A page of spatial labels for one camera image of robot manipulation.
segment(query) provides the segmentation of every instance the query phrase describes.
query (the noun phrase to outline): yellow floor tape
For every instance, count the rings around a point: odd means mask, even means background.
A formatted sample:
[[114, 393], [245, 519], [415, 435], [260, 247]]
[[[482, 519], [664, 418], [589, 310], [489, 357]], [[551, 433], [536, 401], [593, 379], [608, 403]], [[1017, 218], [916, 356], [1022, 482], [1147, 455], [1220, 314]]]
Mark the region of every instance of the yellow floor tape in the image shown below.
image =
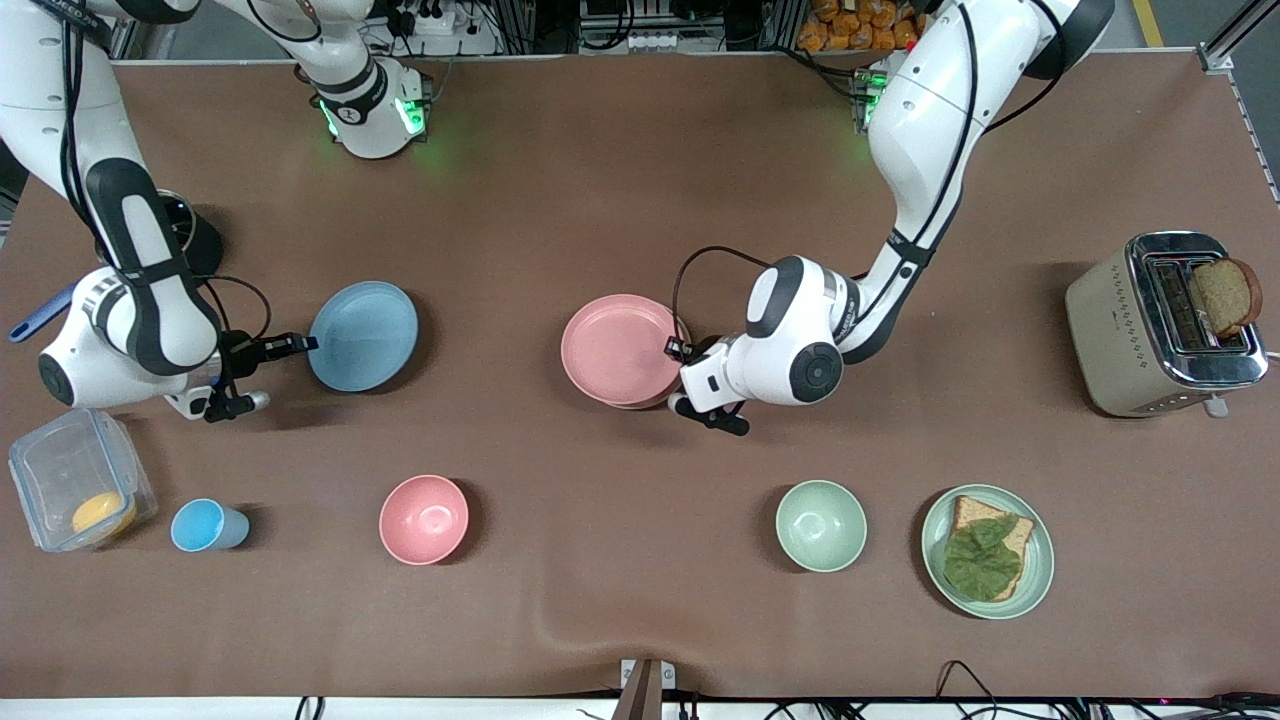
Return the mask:
[[1160, 36], [1156, 13], [1151, 12], [1151, 0], [1133, 0], [1133, 9], [1138, 14], [1138, 24], [1142, 26], [1142, 37], [1147, 41], [1147, 47], [1164, 47], [1165, 38]]

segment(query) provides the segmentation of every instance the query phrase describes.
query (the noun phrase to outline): green led light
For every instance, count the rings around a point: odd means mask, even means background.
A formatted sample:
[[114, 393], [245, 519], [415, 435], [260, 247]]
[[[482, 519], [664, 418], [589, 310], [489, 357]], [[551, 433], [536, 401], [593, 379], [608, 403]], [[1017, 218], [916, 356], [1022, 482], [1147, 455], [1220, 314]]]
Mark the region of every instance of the green led light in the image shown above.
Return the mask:
[[417, 102], [404, 102], [401, 99], [396, 99], [396, 110], [401, 114], [401, 120], [404, 123], [404, 129], [410, 135], [419, 135], [422, 128], [426, 127], [426, 122], [422, 119], [422, 106]]
[[333, 124], [333, 115], [329, 114], [329, 109], [324, 106], [324, 102], [320, 104], [320, 111], [324, 113], [324, 119], [329, 123], [329, 135], [338, 137], [338, 128]]

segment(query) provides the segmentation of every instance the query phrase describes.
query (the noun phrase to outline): clear plastic food container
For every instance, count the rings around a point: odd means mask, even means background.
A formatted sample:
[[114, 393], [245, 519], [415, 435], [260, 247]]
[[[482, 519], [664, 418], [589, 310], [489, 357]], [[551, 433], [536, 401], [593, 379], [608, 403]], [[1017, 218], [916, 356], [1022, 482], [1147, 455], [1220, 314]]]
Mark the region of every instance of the clear plastic food container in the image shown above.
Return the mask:
[[72, 410], [9, 448], [31, 539], [47, 552], [101, 543], [156, 511], [123, 425], [97, 410]]

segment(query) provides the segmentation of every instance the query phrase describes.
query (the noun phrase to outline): toaster lever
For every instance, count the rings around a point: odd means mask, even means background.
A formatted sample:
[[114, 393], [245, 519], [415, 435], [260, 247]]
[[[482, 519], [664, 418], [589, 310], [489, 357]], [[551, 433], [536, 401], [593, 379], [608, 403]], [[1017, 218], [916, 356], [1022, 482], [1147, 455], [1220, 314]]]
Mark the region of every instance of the toaster lever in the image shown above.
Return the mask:
[[1210, 395], [1204, 401], [1204, 414], [1215, 420], [1226, 418], [1226, 401], [1219, 397], [1217, 393]]

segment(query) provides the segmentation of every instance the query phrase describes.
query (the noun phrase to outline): green bowl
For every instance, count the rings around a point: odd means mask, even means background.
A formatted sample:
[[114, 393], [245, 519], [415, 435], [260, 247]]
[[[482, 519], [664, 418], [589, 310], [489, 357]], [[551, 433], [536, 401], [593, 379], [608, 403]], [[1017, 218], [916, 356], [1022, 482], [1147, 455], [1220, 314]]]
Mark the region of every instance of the green bowl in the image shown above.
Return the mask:
[[805, 480], [778, 503], [778, 542], [796, 565], [844, 570], [867, 546], [867, 514], [854, 493], [831, 480]]
[[[951, 537], [951, 525], [955, 523], [955, 502], [961, 495], [1036, 521], [1032, 539], [1027, 543], [1023, 577], [1018, 580], [1014, 594], [1004, 602], [969, 600], [956, 592], [942, 575], [942, 568], [946, 565], [947, 538]], [[1030, 612], [1039, 605], [1039, 601], [1044, 600], [1044, 596], [1048, 594], [1048, 587], [1053, 584], [1053, 542], [1048, 539], [1044, 520], [1041, 520], [1041, 516], [1023, 498], [995, 486], [960, 486], [945, 492], [924, 516], [920, 550], [924, 553], [924, 568], [942, 594], [960, 610], [987, 620], [1012, 620]]]

